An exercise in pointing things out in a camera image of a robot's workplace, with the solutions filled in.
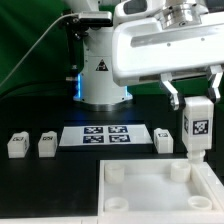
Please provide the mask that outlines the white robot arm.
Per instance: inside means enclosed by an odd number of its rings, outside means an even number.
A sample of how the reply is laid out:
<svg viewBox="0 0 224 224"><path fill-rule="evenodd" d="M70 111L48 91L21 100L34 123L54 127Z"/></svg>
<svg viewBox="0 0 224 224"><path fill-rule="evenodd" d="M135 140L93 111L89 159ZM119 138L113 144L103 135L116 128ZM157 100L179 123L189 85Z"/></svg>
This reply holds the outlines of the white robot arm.
<svg viewBox="0 0 224 224"><path fill-rule="evenodd" d="M83 41L84 67L74 99L109 111L132 100L127 88L158 82L173 109L185 99L174 80L206 76L220 100L224 74L224 0L64 0L70 34Z"/></svg>

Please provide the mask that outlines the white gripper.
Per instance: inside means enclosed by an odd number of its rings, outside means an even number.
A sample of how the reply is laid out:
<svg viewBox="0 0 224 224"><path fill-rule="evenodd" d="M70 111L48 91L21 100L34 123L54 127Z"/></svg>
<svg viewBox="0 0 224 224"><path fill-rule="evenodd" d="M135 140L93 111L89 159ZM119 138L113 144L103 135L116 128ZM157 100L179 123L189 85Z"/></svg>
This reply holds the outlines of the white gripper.
<svg viewBox="0 0 224 224"><path fill-rule="evenodd" d="M193 26L164 29L154 18L119 25L112 38L113 80L120 86L155 82L168 95L174 111L186 106L184 97L172 85L190 69L207 69L207 96L221 99L219 85L224 64L224 14L205 14Z"/></svg>

